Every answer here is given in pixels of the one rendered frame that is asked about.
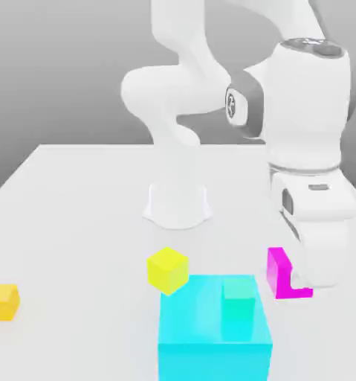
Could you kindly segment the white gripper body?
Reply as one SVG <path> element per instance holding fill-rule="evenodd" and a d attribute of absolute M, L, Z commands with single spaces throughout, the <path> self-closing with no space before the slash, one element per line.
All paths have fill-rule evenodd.
<path fill-rule="evenodd" d="M 300 243 L 302 274 L 314 288 L 339 283 L 346 264 L 349 227 L 346 221 L 296 221 L 280 212 Z"/>

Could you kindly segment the small magenta cube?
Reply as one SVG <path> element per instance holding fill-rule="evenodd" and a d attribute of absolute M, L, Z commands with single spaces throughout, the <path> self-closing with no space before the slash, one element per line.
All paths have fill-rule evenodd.
<path fill-rule="evenodd" d="M 266 277 L 275 299 L 312 298 L 312 288 L 294 289 L 291 286 L 292 270 L 291 261 L 282 247 L 268 248 Z"/>

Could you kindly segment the small teal cube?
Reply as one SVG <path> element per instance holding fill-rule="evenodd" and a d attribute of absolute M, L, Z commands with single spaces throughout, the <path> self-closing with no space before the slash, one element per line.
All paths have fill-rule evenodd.
<path fill-rule="evenodd" d="M 227 342 L 248 342 L 253 332 L 256 290 L 253 276 L 226 277 L 221 288 L 221 337 Z"/>

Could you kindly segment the small yellow cube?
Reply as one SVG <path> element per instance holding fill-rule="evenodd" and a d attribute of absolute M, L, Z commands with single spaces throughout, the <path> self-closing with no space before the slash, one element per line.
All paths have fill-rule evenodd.
<path fill-rule="evenodd" d="M 171 295 L 189 280 L 189 259 L 169 247 L 146 261 L 147 280 L 165 295 Z"/>

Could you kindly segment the small orange cube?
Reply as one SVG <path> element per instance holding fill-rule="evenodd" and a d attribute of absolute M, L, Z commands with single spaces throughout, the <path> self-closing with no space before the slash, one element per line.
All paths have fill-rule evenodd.
<path fill-rule="evenodd" d="M 0 284 L 0 321 L 11 321 L 19 308 L 20 297 L 15 284 Z"/>

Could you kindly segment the large cyan box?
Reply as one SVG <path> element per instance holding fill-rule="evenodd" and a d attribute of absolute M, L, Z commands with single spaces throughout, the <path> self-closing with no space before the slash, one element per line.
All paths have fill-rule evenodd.
<path fill-rule="evenodd" d="M 230 276 L 237 275 L 191 275 L 161 296 L 158 381 L 268 381 L 273 342 L 255 278 L 250 341 L 221 337 L 222 281 Z"/>

